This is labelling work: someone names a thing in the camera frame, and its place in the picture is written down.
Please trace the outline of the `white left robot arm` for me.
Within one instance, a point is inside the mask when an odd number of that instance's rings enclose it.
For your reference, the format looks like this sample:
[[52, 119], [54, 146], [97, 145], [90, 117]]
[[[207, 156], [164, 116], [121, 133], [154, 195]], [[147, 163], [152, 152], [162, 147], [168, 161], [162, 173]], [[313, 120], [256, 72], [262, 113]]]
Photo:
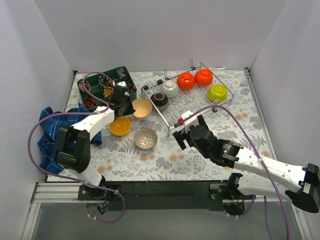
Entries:
[[90, 186], [89, 194], [95, 200], [106, 196], [106, 187], [101, 184], [102, 175], [91, 165], [91, 140], [104, 127], [122, 116], [135, 112], [129, 96], [129, 88], [116, 85], [109, 99], [109, 106], [101, 105], [83, 120], [58, 130], [53, 160], [64, 169]]

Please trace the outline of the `brown patterned white bowl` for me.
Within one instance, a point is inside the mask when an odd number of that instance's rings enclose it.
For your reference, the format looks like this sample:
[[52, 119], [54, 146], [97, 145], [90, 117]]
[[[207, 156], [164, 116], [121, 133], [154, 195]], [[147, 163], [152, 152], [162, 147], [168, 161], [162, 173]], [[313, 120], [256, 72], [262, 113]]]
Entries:
[[158, 142], [157, 133], [151, 128], [141, 128], [134, 135], [135, 145], [142, 150], [153, 148]]

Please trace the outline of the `yellow bowl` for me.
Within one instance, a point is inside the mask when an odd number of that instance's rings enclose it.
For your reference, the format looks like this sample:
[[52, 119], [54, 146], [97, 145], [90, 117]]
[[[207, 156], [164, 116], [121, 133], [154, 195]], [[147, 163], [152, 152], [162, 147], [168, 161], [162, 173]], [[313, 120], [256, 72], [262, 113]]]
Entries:
[[131, 121], [129, 118], [121, 116], [109, 124], [109, 130], [118, 137], [125, 136], [131, 129]]

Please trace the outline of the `black patterned bowl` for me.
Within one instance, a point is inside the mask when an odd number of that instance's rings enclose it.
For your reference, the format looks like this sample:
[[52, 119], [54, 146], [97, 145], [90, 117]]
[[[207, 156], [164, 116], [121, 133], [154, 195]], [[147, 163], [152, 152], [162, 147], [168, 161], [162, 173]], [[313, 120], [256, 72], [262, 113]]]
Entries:
[[169, 106], [169, 98], [162, 92], [154, 93], [150, 99], [160, 112], [166, 110]]

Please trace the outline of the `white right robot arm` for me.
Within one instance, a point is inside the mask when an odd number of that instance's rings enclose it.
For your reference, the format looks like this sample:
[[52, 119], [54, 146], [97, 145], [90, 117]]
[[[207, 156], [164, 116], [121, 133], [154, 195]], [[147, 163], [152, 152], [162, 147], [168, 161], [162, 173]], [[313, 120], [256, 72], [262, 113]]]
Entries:
[[179, 119], [174, 127], [182, 127], [173, 133], [182, 150], [186, 146], [194, 147], [218, 166], [268, 178], [277, 188], [284, 187], [282, 196], [290, 199], [297, 208], [309, 213], [320, 211], [320, 168], [317, 165], [297, 166], [268, 157], [259, 160], [248, 148], [215, 137], [201, 115], [193, 122]]

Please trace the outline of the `beige ceramic bowl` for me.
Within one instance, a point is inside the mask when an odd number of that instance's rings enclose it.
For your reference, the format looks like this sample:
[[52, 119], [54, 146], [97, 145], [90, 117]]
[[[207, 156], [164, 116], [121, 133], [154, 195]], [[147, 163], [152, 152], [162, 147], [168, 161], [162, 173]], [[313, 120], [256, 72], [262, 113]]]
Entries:
[[146, 98], [137, 98], [132, 102], [135, 112], [132, 114], [136, 118], [145, 118], [153, 110], [152, 103]]

